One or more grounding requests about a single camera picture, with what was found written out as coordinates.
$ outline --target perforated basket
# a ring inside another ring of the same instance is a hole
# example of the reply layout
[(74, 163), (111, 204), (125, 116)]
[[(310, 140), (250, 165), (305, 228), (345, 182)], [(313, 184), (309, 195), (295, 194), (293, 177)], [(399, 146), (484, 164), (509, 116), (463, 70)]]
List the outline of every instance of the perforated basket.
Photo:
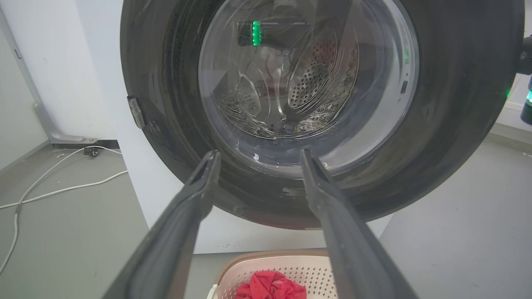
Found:
[(257, 271), (279, 271), (305, 286), (308, 299), (337, 299), (329, 256), (325, 250), (266, 251), (243, 254), (218, 274), (207, 299), (235, 299), (242, 283)]

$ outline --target basket rim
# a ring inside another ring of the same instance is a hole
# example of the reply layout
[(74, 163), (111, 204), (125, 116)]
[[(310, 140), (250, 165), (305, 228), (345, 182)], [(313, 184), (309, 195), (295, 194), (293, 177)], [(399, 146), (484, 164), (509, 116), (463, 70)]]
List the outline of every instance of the basket rim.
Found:
[(218, 273), (218, 276), (216, 276), (216, 279), (214, 280), (215, 285), (220, 285), (220, 282), (222, 281), (222, 278), (225, 276), (227, 271), (231, 269), (236, 264), (247, 261), (247, 260), (253, 260), (253, 259), (261, 259), (261, 258), (272, 258), (275, 256), (290, 256), (290, 255), (300, 255), (300, 256), (326, 256), (329, 257), (329, 254), (327, 252), (327, 249), (320, 248), (320, 249), (297, 249), (297, 250), (273, 250), (273, 251), (259, 251), (259, 252), (250, 252), (241, 254), (235, 258), (233, 258), (227, 265)]

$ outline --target laundry basket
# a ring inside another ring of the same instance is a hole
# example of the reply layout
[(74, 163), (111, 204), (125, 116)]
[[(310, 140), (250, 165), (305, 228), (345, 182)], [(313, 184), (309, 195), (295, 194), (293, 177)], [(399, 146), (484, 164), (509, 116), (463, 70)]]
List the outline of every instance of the laundry basket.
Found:
[(218, 274), (207, 299), (235, 299), (242, 283), (257, 271), (279, 271), (305, 286), (307, 299), (337, 299), (326, 250), (265, 251), (240, 255)]

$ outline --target washing machine door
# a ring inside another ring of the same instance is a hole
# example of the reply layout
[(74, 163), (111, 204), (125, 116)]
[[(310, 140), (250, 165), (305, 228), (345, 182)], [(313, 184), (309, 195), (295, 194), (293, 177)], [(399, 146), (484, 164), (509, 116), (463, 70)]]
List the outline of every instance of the washing machine door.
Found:
[(301, 149), (367, 220), (413, 203), (495, 122), (523, 19), (522, 0), (125, 0), (122, 67), (179, 179), (217, 148), (216, 206), (308, 229)]

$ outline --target door glass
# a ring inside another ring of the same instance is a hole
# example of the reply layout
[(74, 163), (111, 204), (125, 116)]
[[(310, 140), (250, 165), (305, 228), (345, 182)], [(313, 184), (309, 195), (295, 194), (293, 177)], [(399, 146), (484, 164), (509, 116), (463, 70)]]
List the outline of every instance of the door glass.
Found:
[(386, 141), (412, 100), (417, 42), (393, 0), (227, 0), (205, 35), (199, 90), (220, 146), (300, 177), (311, 148), (334, 173)]

